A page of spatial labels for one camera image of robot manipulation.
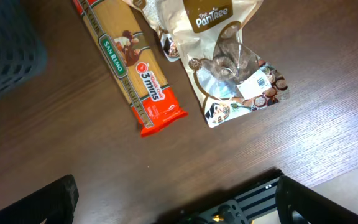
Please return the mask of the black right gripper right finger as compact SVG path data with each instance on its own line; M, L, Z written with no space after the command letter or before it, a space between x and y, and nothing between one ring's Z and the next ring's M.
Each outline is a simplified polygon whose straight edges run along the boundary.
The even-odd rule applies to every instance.
M358 214L283 175L275 203L281 223L358 223Z

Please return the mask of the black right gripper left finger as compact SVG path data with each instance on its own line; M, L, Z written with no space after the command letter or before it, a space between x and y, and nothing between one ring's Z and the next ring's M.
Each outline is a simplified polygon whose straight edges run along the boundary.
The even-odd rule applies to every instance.
M64 175L0 210L0 224L72 224L78 199L79 191L74 176Z

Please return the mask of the beige Pantree mushroom pouch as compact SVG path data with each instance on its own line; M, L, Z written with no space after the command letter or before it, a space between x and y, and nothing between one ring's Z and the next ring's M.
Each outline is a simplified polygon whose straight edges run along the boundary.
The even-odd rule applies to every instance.
M284 76L242 42L242 28L261 4L259 0L160 3L160 17L211 128L290 96Z

